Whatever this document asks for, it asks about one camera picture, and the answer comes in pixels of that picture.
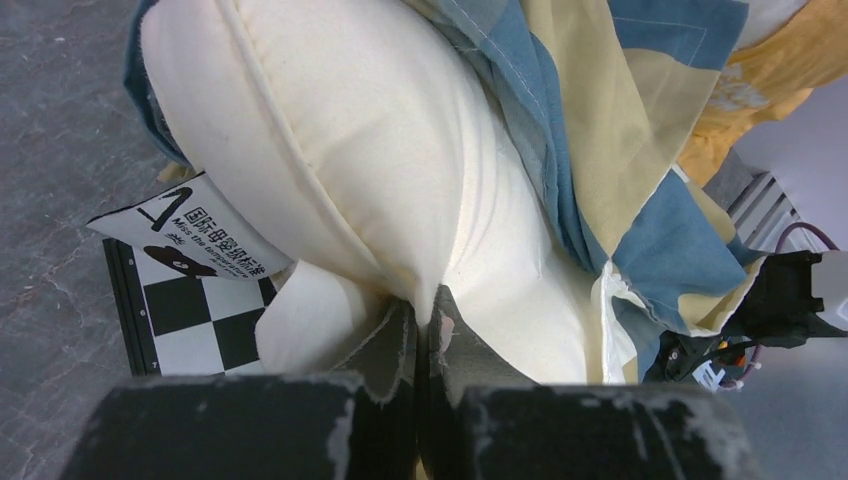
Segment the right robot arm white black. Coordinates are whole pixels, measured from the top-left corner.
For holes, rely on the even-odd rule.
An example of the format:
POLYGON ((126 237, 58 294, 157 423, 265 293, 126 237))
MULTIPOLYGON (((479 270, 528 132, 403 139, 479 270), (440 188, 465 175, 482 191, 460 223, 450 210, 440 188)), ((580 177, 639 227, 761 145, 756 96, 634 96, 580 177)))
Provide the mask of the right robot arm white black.
POLYGON ((845 338, 845 330, 820 317, 824 299, 812 293, 812 267, 822 260, 822 254, 810 251, 767 257, 722 333, 785 349, 811 338, 845 338))

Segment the cream white pillow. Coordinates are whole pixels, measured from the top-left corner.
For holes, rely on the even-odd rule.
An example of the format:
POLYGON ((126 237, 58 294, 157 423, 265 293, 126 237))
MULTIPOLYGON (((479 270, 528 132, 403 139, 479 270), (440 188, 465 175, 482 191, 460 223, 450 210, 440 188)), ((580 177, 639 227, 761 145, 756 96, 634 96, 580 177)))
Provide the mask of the cream white pillow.
POLYGON ((501 109, 400 1, 160 1, 147 79, 199 174, 91 227, 187 275, 283 273, 269 373, 339 362, 391 298, 538 383, 635 378, 600 284, 557 245, 501 109))

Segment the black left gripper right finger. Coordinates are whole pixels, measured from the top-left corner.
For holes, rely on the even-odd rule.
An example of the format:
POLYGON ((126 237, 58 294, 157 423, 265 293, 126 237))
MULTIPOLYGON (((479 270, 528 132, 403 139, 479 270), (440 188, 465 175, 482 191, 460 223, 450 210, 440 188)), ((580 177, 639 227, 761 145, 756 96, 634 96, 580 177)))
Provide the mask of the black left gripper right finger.
POLYGON ((440 286, 421 335, 418 445, 433 479, 758 479, 731 406, 698 387, 541 385, 440 286))

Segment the blue beige checkered pillowcase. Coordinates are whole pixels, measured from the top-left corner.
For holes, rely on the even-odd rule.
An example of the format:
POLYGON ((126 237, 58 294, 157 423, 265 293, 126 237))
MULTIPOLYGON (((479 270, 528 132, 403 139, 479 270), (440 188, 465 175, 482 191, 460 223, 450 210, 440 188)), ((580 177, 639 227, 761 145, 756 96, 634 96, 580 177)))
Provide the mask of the blue beige checkered pillowcase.
MULTIPOLYGON (((173 166, 198 170, 143 66, 140 3, 125 87, 173 166)), ((665 332, 717 334, 763 263, 676 164, 747 17, 737 1, 400 1, 501 109, 557 245, 600 284, 636 383, 665 332)))

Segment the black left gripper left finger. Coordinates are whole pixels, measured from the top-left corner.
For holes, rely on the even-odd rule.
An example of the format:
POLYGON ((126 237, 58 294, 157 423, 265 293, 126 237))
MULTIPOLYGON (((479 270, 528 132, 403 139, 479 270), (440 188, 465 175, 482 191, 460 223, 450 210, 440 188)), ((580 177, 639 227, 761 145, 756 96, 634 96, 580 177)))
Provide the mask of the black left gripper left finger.
POLYGON ((150 377, 115 387, 87 421, 65 479, 411 479, 412 307, 331 371, 150 377))

